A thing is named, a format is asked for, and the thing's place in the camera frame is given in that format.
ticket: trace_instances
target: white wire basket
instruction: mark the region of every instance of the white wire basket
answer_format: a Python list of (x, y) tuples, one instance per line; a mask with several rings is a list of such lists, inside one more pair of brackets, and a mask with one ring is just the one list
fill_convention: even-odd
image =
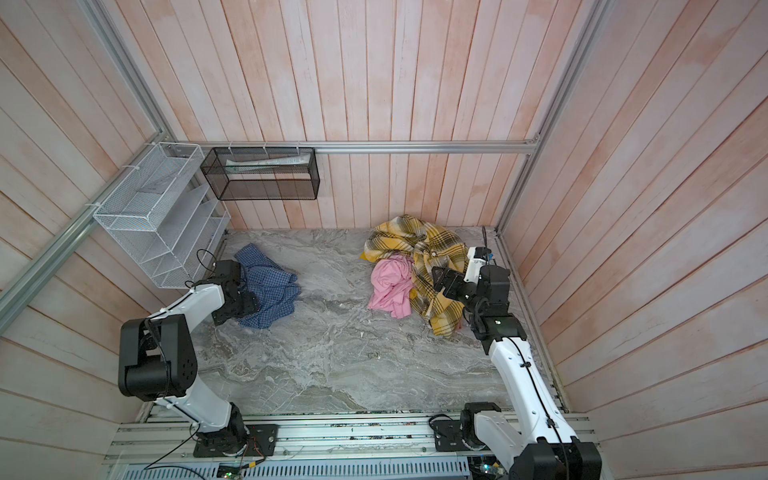
[(208, 185), (190, 188), (199, 145), (158, 144), (97, 209), (96, 221), (161, 288), (202, 279), (230, 215)]

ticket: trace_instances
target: gray marble surface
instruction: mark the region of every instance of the gray marble surface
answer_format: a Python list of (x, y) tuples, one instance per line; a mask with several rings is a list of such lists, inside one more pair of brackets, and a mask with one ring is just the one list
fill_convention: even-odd
[[(455, 231), (469, 246), (482, 245), (481, 229)], [(373, 264), (359, 255), (369, 235), (370, 230), (228, 235), (224, 258), (254, 243), (298, 275), (302, 293), (296, 312), (269, 329), (245, 328), (235, 320), (198, 326), (192, 337), (205, 383), (246, 414), (435, 411), (476, 401), (511, 407), (501, 377), (466, 323), (449, 337), (437, 337), (417, 314), (397, 320), (366, 308)], [(488, 236), (498, 252), (495, 235)], [(511, 311), (525, 321), (511, 297)]]

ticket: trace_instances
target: pink wooden wall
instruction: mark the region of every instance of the pink wooden wall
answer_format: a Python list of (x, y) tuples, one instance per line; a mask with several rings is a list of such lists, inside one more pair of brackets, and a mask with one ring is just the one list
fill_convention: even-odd
[[(593, 0), (105, 0), (189, 141), (524, 140)], [(247, 228), (494, 225), (515, 154), (320, 155), (318, 200), (230, 203)]]
[(504, 232), (616, 478), (768, 478), (766, 25), (617, 2)]
[[(76, 0), (0, 2), (0, 288), (154, 135)], [(103, 230), (0, 338), (0, 476), (90, 478), (141, 405), (120, 327), (176, 297)]]

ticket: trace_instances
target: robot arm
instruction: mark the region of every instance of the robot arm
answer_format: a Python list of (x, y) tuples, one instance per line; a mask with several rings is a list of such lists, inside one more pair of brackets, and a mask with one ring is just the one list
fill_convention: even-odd
[(239, 455), (247, 430), (239, 409), (219, 398), (197, 376), (197, 357), (190, 332), (207, 317), (218, 325), (258, 310), (252, 293), (241, 293), (240, 265), (216, 262), (214, 274), (184, 296), (146, 319), (123, 324), (120, 377), (123, 395), (173, 409), (197, 429), (202, 448)]
[(601, 458), (578, 436), (555, 405), (531, 354), (522, 325), (509, 310), (509, 270), (489, 264), (491, 251), (473, 247), (466, 274), (435, 267), (435, 290), (464, 303), (475, 338), (501, 373), (520, 432), (493, 403), (468, 403), (462, 411), (465, 442), (487, 445), (512, 478), (597, 480)]

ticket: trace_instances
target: black wire basket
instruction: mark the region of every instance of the black wire basket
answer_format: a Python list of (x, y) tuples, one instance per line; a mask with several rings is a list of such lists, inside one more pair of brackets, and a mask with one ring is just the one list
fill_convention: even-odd
[(219, 200), (315, 200), (320, 187), (308, 147), (215, 147), (201, 170)]

